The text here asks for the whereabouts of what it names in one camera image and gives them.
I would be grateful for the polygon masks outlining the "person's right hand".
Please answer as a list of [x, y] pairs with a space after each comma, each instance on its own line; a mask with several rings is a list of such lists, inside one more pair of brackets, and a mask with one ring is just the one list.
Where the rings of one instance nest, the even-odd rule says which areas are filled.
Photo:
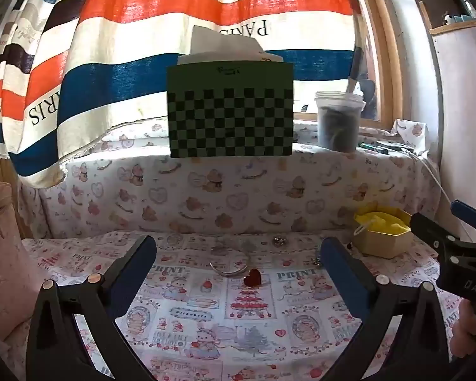
[[476, 313], [469, 300], [458, 306], [459, 318], [452, 326], [450, 350], [457, 358], [464, 358], [476, 351]]

